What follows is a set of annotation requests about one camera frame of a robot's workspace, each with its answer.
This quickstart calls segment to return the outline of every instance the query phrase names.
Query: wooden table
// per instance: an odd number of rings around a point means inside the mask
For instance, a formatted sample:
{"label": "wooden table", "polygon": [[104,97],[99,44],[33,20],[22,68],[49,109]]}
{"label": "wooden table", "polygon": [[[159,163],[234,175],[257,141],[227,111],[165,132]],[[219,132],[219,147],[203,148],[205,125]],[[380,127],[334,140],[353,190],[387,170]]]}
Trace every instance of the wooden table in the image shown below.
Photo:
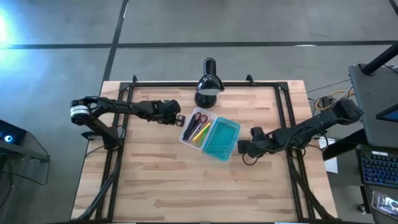
{"label": "wooden table", "polygon": [[[300,123],[312,116],[304,82],[288,83],[295,119]],[[117,98],[119,84],[104,82],[101,96]],[[196,107],[194,94],[192,87],[135,87],[133,102],[174,99],[181,114],[189,116]],[[240,139],[251,139],[249,130],[255,126],[265,133],[280,127],[273,88],[228,87],[208,110],[239,123]],[[113,116],[104,114],[100,119],[110,126]],[[180,127],[129,117],[114,222],[296,221],[285,152],[266,154],[256,165],[247,166],[235,149],[228,162],[221,162],[180,143],[181,131]],[[102,144],[93,141],[88,151]],[[105,157],[106,151],[100,149],[85,159],[72,218],[82,214],[98,193]],[[304,160],[312,192],[336,217],[320,150],[308,147]],[[300,198],[304,207],[303,194]]]}

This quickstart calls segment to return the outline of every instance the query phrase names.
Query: black desk lamp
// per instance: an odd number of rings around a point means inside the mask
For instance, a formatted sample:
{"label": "black desk lamp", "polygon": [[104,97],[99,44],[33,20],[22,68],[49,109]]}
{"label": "black desk lamp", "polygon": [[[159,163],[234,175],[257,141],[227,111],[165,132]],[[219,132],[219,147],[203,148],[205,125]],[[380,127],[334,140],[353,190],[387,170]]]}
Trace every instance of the black desk lamp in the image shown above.
{"label": "black desk lamp", "polygon": [[217,94],[221,91],[224,91],[224,84],[216,75],[216,61],[206,58],[203,77],[197,85],[195,103],[201,108],[211,108],[216,104]]}

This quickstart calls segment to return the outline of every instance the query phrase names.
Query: concrete floor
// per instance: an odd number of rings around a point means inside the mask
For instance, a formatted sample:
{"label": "concrete floor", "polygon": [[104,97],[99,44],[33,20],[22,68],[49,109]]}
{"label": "concrete floor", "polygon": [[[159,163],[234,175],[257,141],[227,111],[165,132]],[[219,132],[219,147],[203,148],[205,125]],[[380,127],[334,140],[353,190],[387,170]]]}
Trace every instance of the concrete floor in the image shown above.
{"label": "concrete floor", "polygon": [[[110,44],[122,0],[2,0],[4,44]],[[398,16],[387,0],[130,0],[120,43],[396,40]],[[366,63],[387,45],[329,47],[217,47],[118,49],[110,80],[197,80],[213,57],[223,80],[304,80],[312,90],[348,77],[348,66]],[[68,220],[87,141],[70,122],[70,100],[100,92],[109,49],[0,50],[0,119],[29,130],[51,154],[49,183],[22,180],[5,223]],[[398,60],[390,64],[398,65]],[[314,91],[319,98],[350,82]],[[334,127],[343,138],[361,127]],[[354,165],[354,159],[339,162]],[[44,167],[29,170],[40,178]],[[330,177],[339,217],[372,222],[355,209],[349,183]]]}

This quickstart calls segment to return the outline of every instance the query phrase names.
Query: teal plastic container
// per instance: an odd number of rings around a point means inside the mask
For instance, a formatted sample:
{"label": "teal plastic container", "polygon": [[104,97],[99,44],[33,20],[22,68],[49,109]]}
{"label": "teal plastic container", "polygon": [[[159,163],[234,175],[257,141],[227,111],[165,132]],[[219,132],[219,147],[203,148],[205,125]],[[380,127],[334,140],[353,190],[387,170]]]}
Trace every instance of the teal plastic container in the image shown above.
{"label": "teal plastic container", "polygon": [[211,127],[203,152],[221,161],[227,161],[238,140],[240,124],[217,117]]}

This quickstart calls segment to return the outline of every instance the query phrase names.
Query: computer keyboard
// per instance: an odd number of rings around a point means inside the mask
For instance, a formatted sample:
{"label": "computer keyboard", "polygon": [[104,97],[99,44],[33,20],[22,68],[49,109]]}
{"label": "computer keyboard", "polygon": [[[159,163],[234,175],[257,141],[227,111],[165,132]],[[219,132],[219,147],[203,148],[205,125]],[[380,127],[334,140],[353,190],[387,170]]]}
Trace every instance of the computer keyboard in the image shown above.
{"label": "computer keyboard", "polygon": [[398,188],[398,154],[360,151],[363,182]]}

